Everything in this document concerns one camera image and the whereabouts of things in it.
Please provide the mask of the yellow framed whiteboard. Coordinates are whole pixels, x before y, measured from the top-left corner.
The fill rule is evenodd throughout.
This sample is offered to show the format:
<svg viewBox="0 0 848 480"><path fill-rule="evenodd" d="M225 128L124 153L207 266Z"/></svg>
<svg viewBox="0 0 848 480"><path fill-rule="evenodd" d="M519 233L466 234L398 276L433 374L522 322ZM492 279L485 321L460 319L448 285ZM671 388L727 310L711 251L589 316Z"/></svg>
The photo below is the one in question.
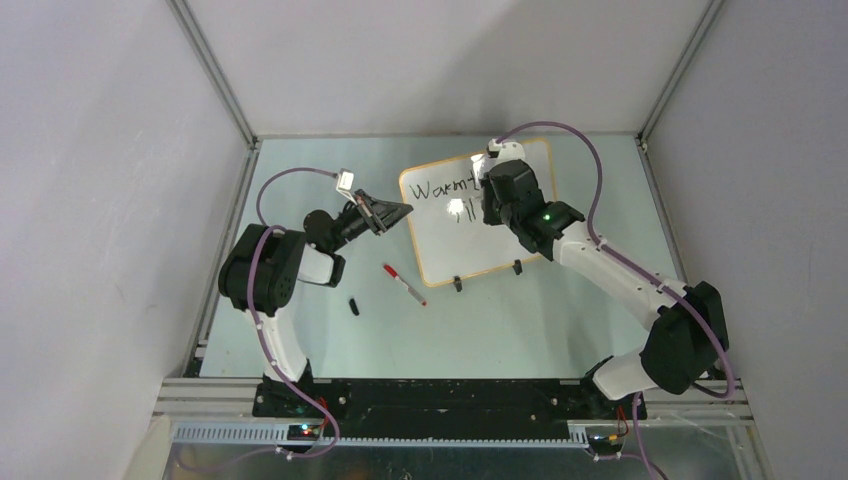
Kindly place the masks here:
<svg viewBox="0 0 848 480"><path fill-rule="evenodd" d="M408 168L399 175L420 277L428 287L450 284L538 259L505 226L483 222L482 193L473 176L475 152Z"/></svg>

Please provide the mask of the red capped marker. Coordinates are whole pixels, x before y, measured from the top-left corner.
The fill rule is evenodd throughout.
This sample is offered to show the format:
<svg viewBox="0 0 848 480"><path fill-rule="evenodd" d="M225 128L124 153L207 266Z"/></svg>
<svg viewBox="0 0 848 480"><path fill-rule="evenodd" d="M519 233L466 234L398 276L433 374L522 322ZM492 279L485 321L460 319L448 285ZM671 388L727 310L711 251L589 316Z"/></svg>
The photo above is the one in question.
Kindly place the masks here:
<svg viewBox="0 0 848 480"><path fill-rule="evenodd" d="M416 291L406 280L404 280L398 272L390 265L384 264L383 269L386 273L395 281L397 281L402 288L412 297L415 301L420 304L422 307L426 307L428 305L427 300Z"/></svg>

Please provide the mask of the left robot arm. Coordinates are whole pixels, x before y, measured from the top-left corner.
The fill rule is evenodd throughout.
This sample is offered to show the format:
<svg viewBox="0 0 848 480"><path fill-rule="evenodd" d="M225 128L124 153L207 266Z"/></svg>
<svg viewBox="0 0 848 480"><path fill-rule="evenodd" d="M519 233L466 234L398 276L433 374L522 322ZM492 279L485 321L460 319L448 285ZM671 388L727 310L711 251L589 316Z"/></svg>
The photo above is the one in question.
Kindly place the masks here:
<svg viewBox="0 0 848 480"><path fill-rule="evenodd" d="M250 224L230 251L218 274L218 291L251 321L264 375L283 383L277 402L290 415L304 416L316 403L315 388L301 380L309 360L294 329L296 286L337 287L346 267L338 251L366 232L386 233L413 211L409 204L359 189L335 216L310 212L301 230Z"/></svg>

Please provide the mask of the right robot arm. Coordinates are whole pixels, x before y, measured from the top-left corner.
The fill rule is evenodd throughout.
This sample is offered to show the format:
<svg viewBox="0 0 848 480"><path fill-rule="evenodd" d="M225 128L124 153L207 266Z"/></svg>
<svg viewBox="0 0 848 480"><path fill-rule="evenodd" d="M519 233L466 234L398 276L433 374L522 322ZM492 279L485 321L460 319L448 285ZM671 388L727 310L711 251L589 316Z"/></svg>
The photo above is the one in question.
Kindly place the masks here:
<svg viewBox="0 0 848 480"><path fill-rule="evenodd" d="M682 394L726 359L729 339L720 293L706 281L689 286L651 273L617 253L588 221L561 201L548 201L523 160L472 156L484 222L503 225L527 251L570 268L616 298L644 327L644 346L601 361L584 377L585 411L606 418L622 398L658 388Z"/></svg>

